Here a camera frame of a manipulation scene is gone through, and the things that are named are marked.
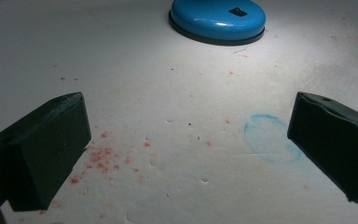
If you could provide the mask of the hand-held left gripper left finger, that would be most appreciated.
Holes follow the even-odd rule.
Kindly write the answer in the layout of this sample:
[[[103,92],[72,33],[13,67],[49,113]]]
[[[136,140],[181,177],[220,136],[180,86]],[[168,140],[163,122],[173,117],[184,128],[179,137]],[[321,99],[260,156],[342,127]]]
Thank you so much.
[[[46,210],[91,139],[84,96],[56,97],[0,132],[0,205]]]

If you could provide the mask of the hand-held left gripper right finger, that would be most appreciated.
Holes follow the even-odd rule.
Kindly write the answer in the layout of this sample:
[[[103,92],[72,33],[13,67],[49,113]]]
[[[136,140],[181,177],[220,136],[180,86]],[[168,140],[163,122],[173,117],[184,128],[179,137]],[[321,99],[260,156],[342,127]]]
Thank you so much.
[[[358,112],[324,96],[296,95],[287,137],[358,203]]]

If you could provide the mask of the blue round lamp base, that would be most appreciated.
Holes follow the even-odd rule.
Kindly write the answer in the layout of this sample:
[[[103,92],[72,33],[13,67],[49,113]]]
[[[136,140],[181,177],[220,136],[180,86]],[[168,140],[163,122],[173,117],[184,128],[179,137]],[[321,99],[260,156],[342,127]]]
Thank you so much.
[[[174,0],[169,23],[199,42],[240,46],[263,36],[266,15],[252,0]]]

